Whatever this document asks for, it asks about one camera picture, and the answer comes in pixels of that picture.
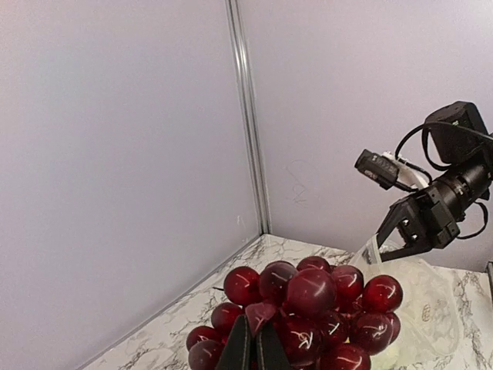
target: grape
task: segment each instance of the grape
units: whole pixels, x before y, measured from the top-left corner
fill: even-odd
[[[324,351],[327,351],[347,339],[349,328],[343,317],[335,311],[327,311],[318,319],[317,326],[322,334]]]
[[[351,303],[345,302],[344,304],[340,303],[339,296],[337,296],[337,305],[341,314],[354,315],[363,311],[361,296],[356,298],[356,301],[352,301]]]
[[[317,268],[319,270],[324,270],[329,274],[332,272],[332,267],[329,263],[325,261],[324,258],[318,256],[306,257],[296,266],[298,271],[306,270],[307,268]]]
[[[370,370],[368,353],[354,344],[342,344],[320,358],[320,370]]]
[[[224,294],[233,303],[243,306],[262,301],[259,274],[247,266],[231,270],[224,279]]]
[[[276,306],[281,306],[286,297],[287,283],[296,273],[296,268],[287,262],[269,264],[260,274],[260,294]]]
[[[334,306],[336,286],[323,270],[300,271],[287,286],[287,307],[296,315],[315,318]]]
[[[199,341],[221,341],[221,334],[210,326],[197,326],[186,337],[186,349],[190,350]]]
[[[191,370],[214,370],[223,353],[224,346],[217,341],[201,341],[188,354]]]
[[[273,261],[273,262],[270,262],[270,263],[269,263],[269,264],[268,264],[265,268],[268,268],[268,267],[272,266],[273,264],[287,264],[287,265],[289,265],[289,266],[291,266],[291,267],[294,267],[294,265],[293,265],[293,264],[291,264],[291,263],[290,263],[290,262],[288,262],[288,261],[278,260],[278,261]]]
[[[363,290],[363,309],[368,312],[392,312],[401,306],[402,287],[392,276],[378,275]]]
[[[337,266],[332,271],[332,278],[337,286],[337,299],[341,311],[346,311],[347,306],[363,293],[363,274],[354,266]]]
[[[392,326],[391,343],[393,343],[399,336],[399,333],[401,332],[401,320],[394,312],[389,312],[388,314],[385,314],[385,316],[387,316],[387,318],[391,322],[391,326]]]
[[[227,335],[233,329],[236,318],[243,313],[243,309],[234,303],[221,303],[214,308],[210,320],[213,327],[221,334]]]
[[[277,326],[276,331],[291,366],[308,366],[317,360],[322,337],[312,321],[289,316]]]
[[[349,339],[368,354],[376,355],[391,343],[391,322],[385,314],[361,314],[353,320]]]
[[[315,364],[308,365],[308,366],[296,366],[292,368],[293,370],[316,370],[317,367]]]
[[[259,330],[277,313],[277,307],[266,302],[254,303],[245,309],[245,313],[252,336],[255,337]]]

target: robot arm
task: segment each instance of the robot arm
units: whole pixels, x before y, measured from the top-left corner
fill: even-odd
[[[419,131],[423,131],[423,144],[428,145],[428,134],[431,134],[441,160],[448,164],[439,166],[430,160],[435,169],[446,170],[431,182],[422,175],[426,171],[416,170],[415,165],[398,156],[405,141]],[[476,106],[456,102],[432,113],[423,125],[406,135],[395,156],[389,153],[380,156],[364,150],[355,164],[362,174],[384,189],[397,187],[410,193],[391,205],[378,228],[379,246],[396,228],[405,242],[403,249],[383,253],[382,261],[433,248],[443,249],[456,237],[461,238],[458,223],[464,220],[465,211],[478,199],[489,199],[492,145],[493,138],[488,135]],[[425,145],[424,151],[429,159]],[[479,204],[487,222],[488,211],[484,204]]]

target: red grape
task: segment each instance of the red grape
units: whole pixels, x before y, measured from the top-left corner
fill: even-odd
[[[335,311],[327,311],[317,321],[322,334],[324,351],[344,343],[349,334],[349,328],[343,317]]]
[[[247,266],[231,270],[224,279],[224,294],[233,303],[243,306],[262,301],[259,274]]]
[[[188,354],[191,370],[214,370],[224,346],[217,341],[201,341]]]
[[[296,268],[287,262],[269,264],[260,274],[260,294],[276,306],[281,306],[286,297],[287,283],[296,273]]]
[[[354,344],[342,344],[320,358],[320,370],[370,370],[368,353]]]
[[[295,366],[292,368],[293,370],[316,370],[317,367],[315,364],[308,365],[308,366]]]
[[[363,309],[368,312],[392,312],[401,306],[402,287],[392,276],[378,275],[363,290]]]
[[[361,314],[353,320],[349,338],[368,354],[376,355],[391,343],[391,322],[385,314]]]
[[[344,310],[363,293],[363,273],[354,266],[344,265],[334,268],[331,276],[337,285],[340,309]]]
[[[314,318],[334,306],[336,293],[334,280],[327,272],[309,268],[288,284],[287,307],[299,316]]]
[[[306,270],[307,268],[317,268],[318,270],[324,270],[329,274],[332,272],[329,263],[325,261],[324,258],[318,256],[306,257],[296,266],[298,271]]]
[[[252,336],[255,337],[259,330],[277,313],[277,307],[268,302],[254,303],[245,309],[245,313]]]
[[[199,341],[221,341],[221,334],[210,326],[197,326],[186,337],[186,349],[190,350]]]
[[[308,366],[317,360],[322,337],[312,321],[289,316],[276,330],[291,366]]]
[[[243,309],[234,303],[221,303],[214,308],[210,320],[213,327],[221,334],[229,334],[236,318],[243,313]]]
[[[356,298],[356,301],[344,302],[344,304],[340,303],[339,296],[337,296],[337,305],[341,314],[354,315],[363,310],[361,296]]]
[[[387,316],[387,318],[390,320],[392,325],[391,343],[393,343],[399,336],[399,333],[401,332],[401,320],[394,312],[389,312],[388,314],[385,314],[385,316]]]
[[[290,263],[290,262],[288,262],[288,261],[278,260],[278,261],[273,261],[273,262],[270,262],[270,263],[269,263],[269,264],[268,264],[265,268],[268,268],[268,267],[272,266],[273,264],[287,264],[287,265],[289,265],[289,266],[291,266],[291,267],[294,267],[294,265],[293,265],[293,264],[291,264],[291,263]]]

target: marble countertop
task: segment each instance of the marble countertop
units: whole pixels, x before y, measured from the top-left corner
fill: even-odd
[[[352,254],[338,249],[263,235],[218,268],[190,293],[143,328],[110,349],[84,370],[186,370],[185,338],[198,325],[210,325],[210,312],[226,300],[221,287],[232,268],[248,265],[262,271],[266,264],[286,260],[296,264],[310,255],[331,264],[345,264]],[[453,289],[461,324],[458,350],[445,358],[395,370],[493,369],[493,305],[486,274],[436,267]]]

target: wire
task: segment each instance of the wire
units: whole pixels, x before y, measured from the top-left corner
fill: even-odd
[[[414,189],[413,187],[409,187],[405,183],[402,183],[401,181],[396,181],[394,186],[400,190],[407,191],[408,193],[414,193],[418,191],[418,189]]]
[[[401,157],[398,157],[397,160],[403,164],[405,164],[406,166],[412,168],[413,170],[416,170],[418,172],[421,172],[423,173],[427,179],[428,179],[428,185],[433,181],[433,177],[430,175],[430,173],[428,171],[426,171],[424,168],[421,168],[419,167],[418,165],[416,164],[413,164],[411,162],[409,162],[408,160],[404,160],[403,158]]]
[[[488,225],[488,208],[486,208],[484,203],[475,202],[475,204],[477,204],[483,211],[483,227],[473,234],[466,235],[465,237],[457,237],[457,239],[460,239],[461,241],[466,241],[467,239],[471,239],[472,237],[477,237],[480,233],[485,231],[486,225]]]
[[[423,147],[423,152],[424,156],[426,157],[426,160],[432,166],[436,171],[446,171],[448,170],[451,165],[448,166],[442,166],[438,163],[435,163],[431,158],[430,158],[430,153],[428,152],[428,136],[430,134],[429,129],[423,129],[423,132],[421,133],[421,145]]]
[[[429,131],[430,129],[437,128],[437,127],[453,127],[453,128],[455,128],[457,130],[465,131],[466,133],[469,133],[472,136],[476,136],[477,138],[482,139],[483,142],[485,142],[485,143],[487,143],[487,142],[488,143],[493,143],[493,137],[491,137],[489,135],[485,135],[483,133],[479,133],[478,131],[474,131],[474,130],[469,129],[467,127],[452,125],[451,123],[448,123],[448,122],[431,121],[431,122],[425,122],[425,123],[423,123],[423,124],[421,124],[419,126],[416,126],[411,131],[409,131],[406,134],[406,136],[404,136],[404,138],[397,145],[397,148],[395,150],[395,156],[397,157],[399,155],[399,153],[401,152],[402,147],[404,146],[404,144],[412,136],[414,136],[416,133],[419,133],[421,130],[425,130],[425,129],[427,131]]]

